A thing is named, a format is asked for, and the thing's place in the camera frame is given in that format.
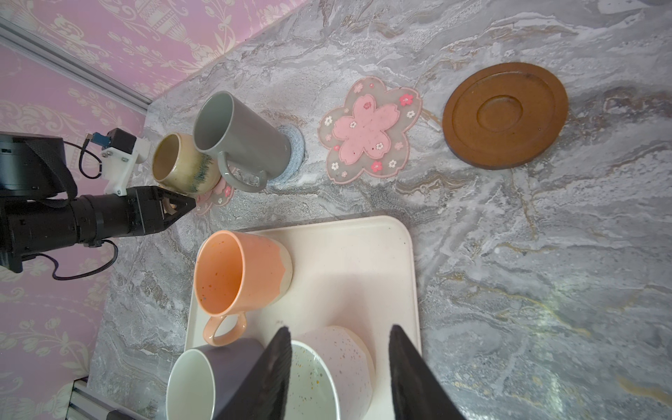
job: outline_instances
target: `floral wallpaper pattern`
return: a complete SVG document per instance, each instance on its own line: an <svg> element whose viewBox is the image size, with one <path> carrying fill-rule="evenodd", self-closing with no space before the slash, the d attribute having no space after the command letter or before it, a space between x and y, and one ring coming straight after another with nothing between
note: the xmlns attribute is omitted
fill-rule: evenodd
<svg viewBox="0 0 672 420"><path fill-rule="evenodd" d="M154 99L305 0L3 0L0 16Z"/></svg>
<svg viewBox="0 0 672 420"><path fill-rule="evenodd" d="M143 124L144 115L0 45L0 130L82 144L88 132L121 127L137 135ZM65 151L79 193L102 194L107 181L81 176L79 150ZM98 169L90 158L83 166ZM112 249L75 245L49 254L61 262L59 274L70 276L109 261ZM52 270L42 257L26 261L20 274L0 267L1 420L65 418L72 381L88 374L109 274L58 282Z"/></svg>

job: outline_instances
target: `cherry blossom coaster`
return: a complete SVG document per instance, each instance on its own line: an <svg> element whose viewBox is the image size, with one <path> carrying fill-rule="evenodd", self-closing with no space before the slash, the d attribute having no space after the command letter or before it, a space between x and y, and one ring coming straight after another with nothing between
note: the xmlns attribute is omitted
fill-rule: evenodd
<svg viewBox="0 0 672 420"><path fill-rule="evenodd" d="M198 216L204 216L213 206L226 206L233 197L233 191L233 187L226 183L224 177L221 177L212 190L196 197L196 209L194 211Z"/></svg>
<svg viewBox="0 0 672 420"><path fill-rule="evenodd" d="M422 99L410 87L387 90L373 76L357 81L343 106L327 112L317 129L329 149L329 178L349 183L363 172L377 178L396 175L409 160L406 131L421 110Z"/></svg>

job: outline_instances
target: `wooden saucer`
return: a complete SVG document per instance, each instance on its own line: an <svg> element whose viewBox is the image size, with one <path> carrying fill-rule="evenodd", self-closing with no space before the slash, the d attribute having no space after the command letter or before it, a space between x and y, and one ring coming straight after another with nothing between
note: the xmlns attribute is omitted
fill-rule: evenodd
<svg viewBox="0 0 672 420"><path fill-rule="evenodd" d="M507 62L469 76L444 110L444 136L463 161L483 169L523 165L557 138L567 93L550 71Z"/></svg>

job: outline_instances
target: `blue knit coaster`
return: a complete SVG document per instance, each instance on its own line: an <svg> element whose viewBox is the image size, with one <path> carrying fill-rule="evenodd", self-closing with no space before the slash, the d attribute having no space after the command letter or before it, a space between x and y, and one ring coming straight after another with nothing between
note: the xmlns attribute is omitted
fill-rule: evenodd
<svg viewBox="0 0 672 420"><path fill-rule="evenodd" d="M273 178L268 181L267 185L269 187L280 187L282 184L286 183L293 174L295 174L301 163L303 163L303 156L306 152L306 142L303 139L303 134L296 126L288 124L286 126L278 127L278 131L281 132L292 145L292 155L290 156L290 162L287 164L285 171L280 174L279 177Z"/></svg>

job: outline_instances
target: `marble countertop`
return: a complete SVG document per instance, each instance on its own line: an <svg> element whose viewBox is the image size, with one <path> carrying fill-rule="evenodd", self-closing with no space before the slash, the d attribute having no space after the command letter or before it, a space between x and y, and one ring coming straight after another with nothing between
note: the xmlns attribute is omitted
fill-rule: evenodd
<svg viewBox="0 0 672 420"><path fill-rule="evenodd" d="M564 83L558 140L485 171L440 118L467 76L531 62ZM672 4L669 0L315 0L172 89L144 135L192 132L226 89L306 137L286 185L236 192L157 235L120 239L89 385L150 418L182 352L194 259L220 229L389 214L413 238L423 357L470 419L672 418ZM398 176L336 185L321 116L366 75L423 111ZM149 162L132 185L155 184Z"/></svg>

